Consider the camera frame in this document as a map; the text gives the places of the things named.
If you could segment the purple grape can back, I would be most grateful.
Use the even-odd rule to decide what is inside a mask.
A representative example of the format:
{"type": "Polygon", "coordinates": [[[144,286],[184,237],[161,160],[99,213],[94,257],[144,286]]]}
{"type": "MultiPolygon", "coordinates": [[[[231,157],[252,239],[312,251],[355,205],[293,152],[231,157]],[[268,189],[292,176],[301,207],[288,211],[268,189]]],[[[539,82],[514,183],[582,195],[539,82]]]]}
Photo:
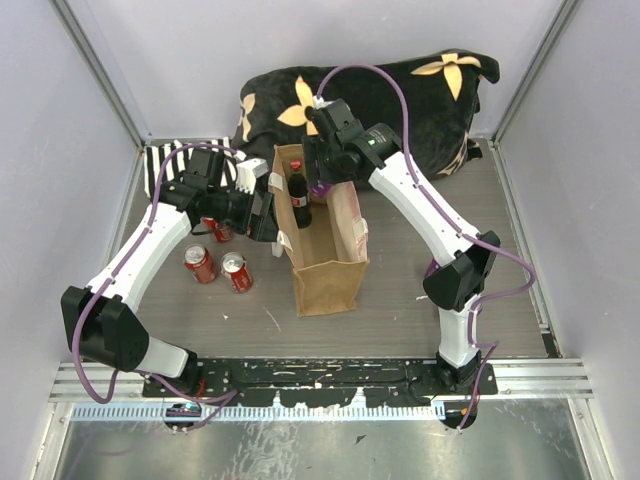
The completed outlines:
{"type": "Polygon", "coordinates": [[[311,195],[317,198],[324,198],[329,194],[334,185],[320,182],[316,185],[309,184],[308,187],[311,195]]]}

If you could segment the purple grape can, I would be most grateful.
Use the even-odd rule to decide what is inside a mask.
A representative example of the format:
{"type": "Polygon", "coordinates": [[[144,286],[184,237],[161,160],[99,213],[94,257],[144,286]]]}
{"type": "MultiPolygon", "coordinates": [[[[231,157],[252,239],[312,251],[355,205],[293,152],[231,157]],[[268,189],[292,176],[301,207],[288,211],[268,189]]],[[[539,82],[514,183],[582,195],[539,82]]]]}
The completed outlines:
{"type": "Polygon", "coordinates": [[[311,195],[317,198],[324,198],[329,194],[334,185],[320,182],[316,185],[309,184],[308,187],[311,195]]]}
{"type": "Polygon", "coordinates": [[[425,274],[424,274],[424,277],[428,278],[429,276],[431,276],[433,273],[435,273],[439,269],[440,269],[439,264],[435,260],[432,260],[430,262],[425,274]]]}

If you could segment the glass cola bottle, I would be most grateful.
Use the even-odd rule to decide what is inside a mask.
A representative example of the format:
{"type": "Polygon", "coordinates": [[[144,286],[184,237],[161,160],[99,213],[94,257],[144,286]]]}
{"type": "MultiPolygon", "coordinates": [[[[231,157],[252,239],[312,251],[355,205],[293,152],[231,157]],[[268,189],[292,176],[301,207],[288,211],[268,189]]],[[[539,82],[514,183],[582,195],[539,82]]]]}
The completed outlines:
{"type": "Polygon", "coordinates": [[[298,228],[304,229],[309,227],[312,222],[307,181],[302,172],[302,161],[300,159],[291,160],[289,166],[291,174],[288,179],[288,191],[294,217],[298,228]]]}

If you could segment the brown jute canvas bag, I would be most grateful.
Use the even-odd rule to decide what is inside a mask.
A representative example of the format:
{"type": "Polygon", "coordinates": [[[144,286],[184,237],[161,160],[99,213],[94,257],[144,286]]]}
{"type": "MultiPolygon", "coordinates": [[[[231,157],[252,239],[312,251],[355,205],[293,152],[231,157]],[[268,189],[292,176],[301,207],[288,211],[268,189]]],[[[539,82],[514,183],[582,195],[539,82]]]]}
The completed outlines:
{"type": "Polygon", "coordinates": [[[277,244],[291,262],[297,315],[315,316],[356,308],[356,297],[369,264],[367,224],[353,183],[310,196],[311,224],[299,228],[287,182],[290,163],[303,160],[299,144],[275,148],[269,191],[279,233],[277,244]]]}

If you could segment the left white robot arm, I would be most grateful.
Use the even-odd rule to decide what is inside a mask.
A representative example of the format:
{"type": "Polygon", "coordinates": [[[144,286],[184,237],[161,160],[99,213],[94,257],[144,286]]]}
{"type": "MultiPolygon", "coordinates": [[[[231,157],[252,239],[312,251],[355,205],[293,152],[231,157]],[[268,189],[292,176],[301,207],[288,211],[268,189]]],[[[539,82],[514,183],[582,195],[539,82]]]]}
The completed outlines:
{"type": "Polygon", "coordinates": [[[185,144],[166,154],[154,181],[151,203],[134,233],[110,263],[83,287],[70,286],[61,298],[69,350],[86,393],[100,395],[83,368],[85,360],[112,368],[115,374],[155,375],[178,396],[200,384],[196,353],[149,334],[137,317],[151,281],[174,248],[205,217],[260,242],[277,236],[266,195],[254,213],[258,183],[268,176],[264,159],[212,143],[185,144]]]}

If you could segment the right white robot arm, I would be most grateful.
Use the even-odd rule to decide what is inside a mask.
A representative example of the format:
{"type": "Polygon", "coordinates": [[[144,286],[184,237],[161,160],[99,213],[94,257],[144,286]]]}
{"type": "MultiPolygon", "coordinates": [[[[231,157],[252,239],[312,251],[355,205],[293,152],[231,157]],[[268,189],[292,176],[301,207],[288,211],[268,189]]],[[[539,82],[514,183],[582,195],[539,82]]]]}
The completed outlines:
{"type": "Polygon", "coordinates": [[[399,136],[378,123],[366,129],[342,100],[313,100],[316,135],[304,137],[311,186],[363,181],[386,197],[429,248],[435,270],[423,289],[438,308],[440,344],[435,376],[444,390],[459,394],[477,375],[481,355],[469,336],[472,304],[484,289],[500,244],[492,231],[480,233],[429,184],[405,154],[399,136]]]}

